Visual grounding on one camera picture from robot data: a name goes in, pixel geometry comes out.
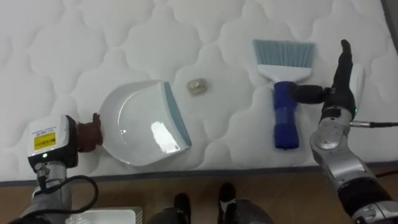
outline blue brush handle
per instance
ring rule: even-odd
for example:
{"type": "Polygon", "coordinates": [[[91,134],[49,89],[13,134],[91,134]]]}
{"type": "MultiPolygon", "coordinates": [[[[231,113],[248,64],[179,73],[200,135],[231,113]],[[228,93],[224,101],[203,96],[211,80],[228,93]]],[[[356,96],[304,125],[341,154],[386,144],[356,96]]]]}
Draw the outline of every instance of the blue brush handle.
{"type": "Polygon", "coordinates": [[[274,85],[275,147],[278,149],[296,149],[299,136],[295,125],[294,112],[297,102],[290,96],[289,88],[294,82],[277,82],[274,85]]]}

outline cable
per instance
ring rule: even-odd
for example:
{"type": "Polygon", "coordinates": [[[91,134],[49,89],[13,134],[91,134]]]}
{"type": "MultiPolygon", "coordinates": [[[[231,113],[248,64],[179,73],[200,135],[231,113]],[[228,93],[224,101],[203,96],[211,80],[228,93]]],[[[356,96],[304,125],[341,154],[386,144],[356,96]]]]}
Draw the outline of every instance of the cable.
{"type": "Polygon", "coordinates": [[[48,214],[48,213],[77,214],[77,213],[83,213],[83,212],[89,210],[95,204],[95,202],[97,201],[99,190],[98,190],[97,183],[92,178],[87,177],[85,175],[76,175],[74,177],[69,177],[69,178],[65,179],[62,183],[58,184],[56,187],[52,187],[51,189],[47,189],[43,193],[45,193],[45,194],[54,193],[55,191],[61,189],[65,184],[67,184],[67,183],[69,183],[71,181],[74,181],[74,180],[78,180],[78,179],[85,180],[85,181],[89,182],[93,186],[94,196],[93,196],[93,199],[91,200],[90,203],[88,203],[87,205],[85,205],[85,206],[83,206],[83,207],[81,207],[79,209],[76,209],[76,210],[68,210],[68,209],[43,209],[43,210],[37,210],[37,211],[31,212],[31,213],[25,215],[23,218],[37,216],[37,215],[43,215],[43,214],[48,214]]]}
{"type": "Polygon", "coordinates": [[[398,127],[397,122],[369,122],[370,128],[390,128],[398,127]]]}
{"type": "Polygon", "coordinates": [[[394,175],[394,174],[398,174],[398,170],[393,170],[393,171],[384,172],[384,173],[381,173],[381,174],[376,174],[375,176],[377,178],[381,178],[381,177],[387,177],[389,175],[394,175]]]}

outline warning label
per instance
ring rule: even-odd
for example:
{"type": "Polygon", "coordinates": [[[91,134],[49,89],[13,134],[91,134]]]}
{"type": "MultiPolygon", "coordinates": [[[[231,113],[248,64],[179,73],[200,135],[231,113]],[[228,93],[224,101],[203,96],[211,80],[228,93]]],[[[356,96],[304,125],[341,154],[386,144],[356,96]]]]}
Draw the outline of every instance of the warning label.
{"type": "Polygon", "coordinates": [[[35,150],[55,145],[55,133],[48,133],[35,138],[35,150]]]}

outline mattress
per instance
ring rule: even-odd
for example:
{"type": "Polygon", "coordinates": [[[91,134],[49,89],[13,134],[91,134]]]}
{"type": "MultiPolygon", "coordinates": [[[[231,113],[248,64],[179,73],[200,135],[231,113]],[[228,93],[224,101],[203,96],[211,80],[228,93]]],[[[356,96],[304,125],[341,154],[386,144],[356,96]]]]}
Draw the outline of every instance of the mattress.
{"type": "MultiPolygon", "coordinates": [[[[311,41],[306,81],[330,86],[347,39],[366,83],[359,120],[398,121],[398,56],[375,0],[0,0],[0,181],[32,180],[26,127],[51,114],[89,122],[117,86],[170,82],[192,147],[134,167],[102,147],[68,175],[314,166],[308,140],[320,105],[299,105],[300,148],[274,148],[272,88],[253,39],[311,41]],[[195,78],[206,93],[189,94],[195,78]]],[[[398,160],[398,129],[352,129],[366,162],[398,160]]]]}

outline light blue bristles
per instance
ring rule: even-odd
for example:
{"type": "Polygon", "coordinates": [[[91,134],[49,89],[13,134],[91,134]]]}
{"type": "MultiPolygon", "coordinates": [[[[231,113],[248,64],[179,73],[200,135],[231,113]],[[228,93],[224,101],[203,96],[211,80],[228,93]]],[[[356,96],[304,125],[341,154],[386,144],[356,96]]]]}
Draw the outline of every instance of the light blue bristles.
{"type": "Polygon", "coordinates": [[[314,43],[254,40],[253,46],[259,65],[311,68],[315,55],[314,43]]]}

